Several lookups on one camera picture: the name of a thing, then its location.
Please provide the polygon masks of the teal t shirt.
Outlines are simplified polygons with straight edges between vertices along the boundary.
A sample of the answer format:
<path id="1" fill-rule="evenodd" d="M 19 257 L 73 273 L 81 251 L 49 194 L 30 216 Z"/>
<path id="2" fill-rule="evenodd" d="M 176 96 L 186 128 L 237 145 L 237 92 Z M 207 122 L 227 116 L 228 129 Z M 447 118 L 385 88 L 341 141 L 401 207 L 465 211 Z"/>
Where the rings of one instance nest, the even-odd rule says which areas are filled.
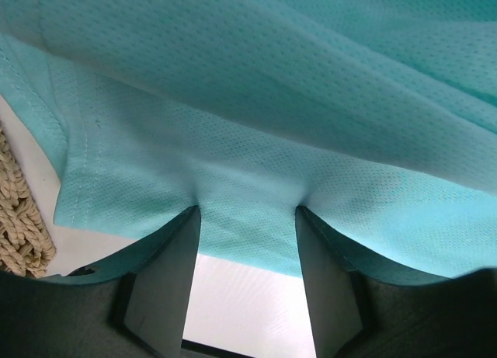
<path id="1" fill-rule="evenodd" d="M 496 264 L 496 0 L 1 0 L 1 94 L 60 226 L 299 276 L 294 210 L 390 259 Z"/>

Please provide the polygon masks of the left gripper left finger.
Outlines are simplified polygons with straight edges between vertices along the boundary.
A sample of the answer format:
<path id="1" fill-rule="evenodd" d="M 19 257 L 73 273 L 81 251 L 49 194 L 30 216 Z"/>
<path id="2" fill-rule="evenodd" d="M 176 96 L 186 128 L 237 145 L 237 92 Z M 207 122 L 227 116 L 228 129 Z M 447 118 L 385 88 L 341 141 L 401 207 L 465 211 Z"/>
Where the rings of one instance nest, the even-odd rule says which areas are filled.
<path id="1" fill-rule="evenodd" d="M 3 357 L 177 357 L 200 240 L 189 207 L 66 276 L 1 275 Z"/>

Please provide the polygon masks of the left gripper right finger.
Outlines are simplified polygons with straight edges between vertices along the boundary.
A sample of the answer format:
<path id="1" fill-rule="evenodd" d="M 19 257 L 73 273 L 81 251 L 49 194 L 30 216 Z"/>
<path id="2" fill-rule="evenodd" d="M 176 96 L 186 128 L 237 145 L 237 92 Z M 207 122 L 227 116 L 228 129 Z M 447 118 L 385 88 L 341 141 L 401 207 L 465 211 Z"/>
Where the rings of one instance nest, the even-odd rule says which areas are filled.
<path id="1" fill-rule="evenodd" d="M 457 278 L 392 261 L 295 210 L 319 357 L 494 357 L 496 271 Z"/>

